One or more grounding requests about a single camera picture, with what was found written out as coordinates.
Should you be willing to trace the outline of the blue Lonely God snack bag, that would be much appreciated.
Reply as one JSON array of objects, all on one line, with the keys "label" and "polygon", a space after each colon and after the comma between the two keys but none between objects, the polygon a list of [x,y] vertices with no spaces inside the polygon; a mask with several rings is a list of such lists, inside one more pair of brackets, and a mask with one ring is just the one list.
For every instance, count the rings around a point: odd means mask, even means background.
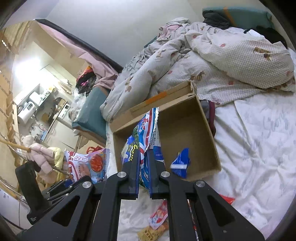
[{"label": "blue Lonely God snack bag", "polygon": [[139,187],[142,186],[148,191],[150,182],[147,151],[152,150],[154,159],[165,164],[159,137],[158,117],[158,108],[152,108],[144,114],[133,129],[132,135],[127,139],[121,151],[121,161],[124,165],[124,163],[132,160],[134,151],[139,150]]}]

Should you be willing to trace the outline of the black clothes on pillow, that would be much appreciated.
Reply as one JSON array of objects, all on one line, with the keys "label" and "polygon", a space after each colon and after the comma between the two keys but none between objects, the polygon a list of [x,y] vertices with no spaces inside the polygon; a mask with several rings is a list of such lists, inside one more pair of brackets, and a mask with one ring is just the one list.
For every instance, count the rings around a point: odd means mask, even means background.
[{"label": "black clothes on pillow", "polygon": [[272,15],[267,11],[248,8],[203,9],[204,23],[226,30],[230,27],[241,28],[244,33],[255,31],[271,43],[281,42],[286,48],[287,42],[275,29]]}]

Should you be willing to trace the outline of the checkered beige duvet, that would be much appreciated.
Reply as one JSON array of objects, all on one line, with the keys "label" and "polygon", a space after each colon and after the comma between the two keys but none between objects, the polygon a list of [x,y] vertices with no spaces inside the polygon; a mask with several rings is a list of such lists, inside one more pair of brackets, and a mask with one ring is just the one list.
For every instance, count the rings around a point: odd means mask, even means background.
[{"label": "checkered beige duvet", "polygon": [[100,107],[107,122],[185,81],[216,107],[264,91],[295,92],[295,65],[282,42],[237,28],[178,23],[126,64]]}]

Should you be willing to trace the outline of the white washing machine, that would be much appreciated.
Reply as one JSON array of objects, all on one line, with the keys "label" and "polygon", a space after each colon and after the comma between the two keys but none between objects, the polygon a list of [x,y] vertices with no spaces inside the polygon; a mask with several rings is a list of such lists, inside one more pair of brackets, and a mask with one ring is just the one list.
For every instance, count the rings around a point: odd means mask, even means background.
[{"label": "white washing machine", "polygon": [[68,102],[62,107],[61,111],[58,114],[57,120],[61,123],[67,123],[69,125],[72,124],[72,120],[70,118],[70,104]]}]

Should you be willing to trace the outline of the small blue snack packet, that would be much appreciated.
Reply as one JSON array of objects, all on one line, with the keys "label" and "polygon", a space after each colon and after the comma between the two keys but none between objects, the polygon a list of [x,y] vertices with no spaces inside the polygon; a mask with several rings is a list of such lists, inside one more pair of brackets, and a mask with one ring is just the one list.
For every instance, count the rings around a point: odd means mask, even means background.
[{"label": "small blue snack packet", "polygon": [[178,153],[175,160],[171,163],[170,169],[177,176],[187,178],[187,170],[190,165],[189,149],[185,148]]}]

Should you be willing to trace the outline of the red white shrimp chip bag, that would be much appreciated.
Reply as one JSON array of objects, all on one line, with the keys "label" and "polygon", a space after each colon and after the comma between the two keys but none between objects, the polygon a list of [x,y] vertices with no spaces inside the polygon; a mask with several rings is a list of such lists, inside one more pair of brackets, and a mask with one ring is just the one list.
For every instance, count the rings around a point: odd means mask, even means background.
[{"label": "red white shrimp chip bag", "polygon": [[89,154],[80,154],[73,151],[65,151],[70,179],[78,181],[84,176],[89,176],[93,184],[107,179],[109,164],[109,149],[101,149]]}]

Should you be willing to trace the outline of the white red rice cracker bag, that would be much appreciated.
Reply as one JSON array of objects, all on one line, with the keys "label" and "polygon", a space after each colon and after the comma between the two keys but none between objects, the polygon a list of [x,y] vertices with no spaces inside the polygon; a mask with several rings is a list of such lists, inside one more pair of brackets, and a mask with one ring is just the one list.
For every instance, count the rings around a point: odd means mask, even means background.
[{"label": "white red rice cracker bag", "polygon": [[164,200],[158,209],[149,217],[149,226],[157,230],[168,217],[168,202]]}]

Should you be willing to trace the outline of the white floral bed sheet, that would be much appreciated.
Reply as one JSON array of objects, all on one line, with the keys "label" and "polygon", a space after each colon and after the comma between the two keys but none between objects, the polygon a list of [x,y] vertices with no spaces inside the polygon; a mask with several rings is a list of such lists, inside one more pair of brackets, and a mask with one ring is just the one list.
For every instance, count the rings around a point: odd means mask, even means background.
[{"label": "white floral bed sheet", "polygon": [[295,92],[215,106],[214,125],[221,171],[206,181],[270,238],[295,196]]}]

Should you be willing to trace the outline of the red tote bag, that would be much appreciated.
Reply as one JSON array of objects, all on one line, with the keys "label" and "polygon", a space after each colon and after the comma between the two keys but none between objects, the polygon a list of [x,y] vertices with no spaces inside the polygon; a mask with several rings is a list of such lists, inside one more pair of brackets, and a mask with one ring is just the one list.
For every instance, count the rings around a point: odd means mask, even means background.
[{"label": "red tote bag", "polygon": [[90,153],[95,153],[95,152],[98,152],[100,150],[103,150],[102,147],[100,146],[97,146],[97,147],[92,147],[92,146],[89,146],[86,150],[86,154],[90,154]]}]

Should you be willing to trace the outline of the beige wafer packet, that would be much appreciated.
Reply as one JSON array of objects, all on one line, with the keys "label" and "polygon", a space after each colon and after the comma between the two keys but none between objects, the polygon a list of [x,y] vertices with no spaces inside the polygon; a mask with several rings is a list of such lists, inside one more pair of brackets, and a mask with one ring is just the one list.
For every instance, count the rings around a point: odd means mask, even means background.
[{"label": "beige wafer packet", "polygon": [[147,226],[137,233],[138,239],[143,241],[155,241],[158,240],[167,230],[169,224],[164,222],[160,227],[154,230],[152,227]]}]

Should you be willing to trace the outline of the maroon garment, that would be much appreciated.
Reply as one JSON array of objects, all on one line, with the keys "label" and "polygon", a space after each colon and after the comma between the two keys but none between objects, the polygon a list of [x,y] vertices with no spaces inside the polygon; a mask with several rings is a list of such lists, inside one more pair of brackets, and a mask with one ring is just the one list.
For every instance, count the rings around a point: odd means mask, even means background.
[{"label": "maroon garment", "polygon": [[208,121],[212,136],[215,136],[216,133],[216,128],[214,125],[214,120],[215,120],[215,105],[213,102],[208,101],[208,100],[200,100],[203,112],[206,116],[206,119]]}]

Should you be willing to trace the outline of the pink puffy jacket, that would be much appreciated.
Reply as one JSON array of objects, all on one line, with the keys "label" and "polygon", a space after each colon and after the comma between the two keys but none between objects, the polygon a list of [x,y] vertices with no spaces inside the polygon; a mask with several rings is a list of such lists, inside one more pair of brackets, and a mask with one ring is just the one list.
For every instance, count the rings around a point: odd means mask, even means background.
[{"label": "pink puffy jacket", "polygon": [[34,143],[29,146],[29,150],[27,158],[35,162],[44,174],[48,175],[54,170],[63,169],[64,153],[60,148],[46,148],[41,144]]}]

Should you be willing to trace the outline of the red Wangzai milk candy bag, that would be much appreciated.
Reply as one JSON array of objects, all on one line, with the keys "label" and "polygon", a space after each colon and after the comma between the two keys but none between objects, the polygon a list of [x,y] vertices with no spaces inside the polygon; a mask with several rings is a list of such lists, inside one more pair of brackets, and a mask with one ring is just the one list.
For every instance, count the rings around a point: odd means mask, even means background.
[{"label": "red Wangzai milk candy bag", "polygon": [[227,202],[229,203],[230,205],[235,201],[235,198],[232,198],[232,197],[228,197],[228,196],[224,196],[222,194],[220,194],[220,196]]}]

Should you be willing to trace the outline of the teal cushioned bench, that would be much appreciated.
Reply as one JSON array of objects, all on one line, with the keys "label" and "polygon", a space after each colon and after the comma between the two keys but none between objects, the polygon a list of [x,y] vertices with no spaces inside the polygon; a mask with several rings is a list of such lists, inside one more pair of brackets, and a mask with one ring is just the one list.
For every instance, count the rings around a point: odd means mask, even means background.
[{"label": "teal cushioned bench", "polygon": [[75,90],[74,100],[70,107],[72,128],[106,141],[106,121],[102,117],[100,106],[108,95],[109,91],[101,86],[93,87],[88,94],[79,94]]}]

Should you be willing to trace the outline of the pink curtain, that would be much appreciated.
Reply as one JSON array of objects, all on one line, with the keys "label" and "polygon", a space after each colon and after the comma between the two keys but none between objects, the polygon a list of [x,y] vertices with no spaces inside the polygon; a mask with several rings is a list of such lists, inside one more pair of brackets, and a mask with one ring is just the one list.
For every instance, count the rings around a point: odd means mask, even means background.
[{"label": "pink curtain", "polygon": [[75,57],[85,60],[90,64],[97,77],[96,85],[111,90],[114,87],[118,72],[103,57],[87,49],[79,42],[71,40],[58,30],[46,25],[44,20],[37,20],[39,26],[53,39],[70,51]]}]

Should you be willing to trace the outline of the dark clothes pile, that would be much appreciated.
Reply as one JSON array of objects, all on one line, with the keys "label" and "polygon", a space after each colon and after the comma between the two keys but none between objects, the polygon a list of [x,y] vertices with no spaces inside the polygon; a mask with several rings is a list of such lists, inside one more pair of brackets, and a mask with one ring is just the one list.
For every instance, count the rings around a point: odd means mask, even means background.
[{"label": "dark clothes pile", "polygon": [[96,75],[93,69],[88,66],[79,78],[76,80],[75,88],[79,94],[85,93],[88,95],[96,82]]}]

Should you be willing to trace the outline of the teal pillow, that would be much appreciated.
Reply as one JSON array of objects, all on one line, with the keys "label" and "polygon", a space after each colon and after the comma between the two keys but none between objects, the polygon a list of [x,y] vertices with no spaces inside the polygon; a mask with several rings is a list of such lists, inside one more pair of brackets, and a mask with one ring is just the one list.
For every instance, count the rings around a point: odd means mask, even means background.
[{"label": "teal pillow", "polygon": [[274,29],[272,15],[264,10],[238,6],[213,7],[202,10],[204,19],[208,19],[208,15],[213,13],[225,18],[231,27],[254,29],[257,26],[262,26]]}]

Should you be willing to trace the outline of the white water heater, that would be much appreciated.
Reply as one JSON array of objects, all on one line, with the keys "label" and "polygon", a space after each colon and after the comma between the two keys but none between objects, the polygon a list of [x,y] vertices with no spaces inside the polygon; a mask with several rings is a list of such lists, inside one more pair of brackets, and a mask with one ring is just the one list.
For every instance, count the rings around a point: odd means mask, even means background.
[{"label": "white water heater", "polygon": [[18,122],[21,123],[22,125],[25,125],[35,111],[36,111],[35,104],[29,101],[25,105],[25,107],[21,110],[21,112],[18,114]]}]

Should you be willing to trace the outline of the brown cardboard box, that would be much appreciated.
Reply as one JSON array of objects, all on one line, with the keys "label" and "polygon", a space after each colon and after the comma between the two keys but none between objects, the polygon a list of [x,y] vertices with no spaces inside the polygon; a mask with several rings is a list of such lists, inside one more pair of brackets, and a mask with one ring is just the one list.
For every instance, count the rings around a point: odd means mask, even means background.
[{"label": "brown cardboard box", "polygon": [[116,167],[121,170],[120,154],[133,128],[151,108],[159,108],[158,129],[165,166],[189,148],[191,164],[187,180],[195,181],[221,171],[221,164],[210,126],[194,87],[185,81],[126,110],[110,124]]}]

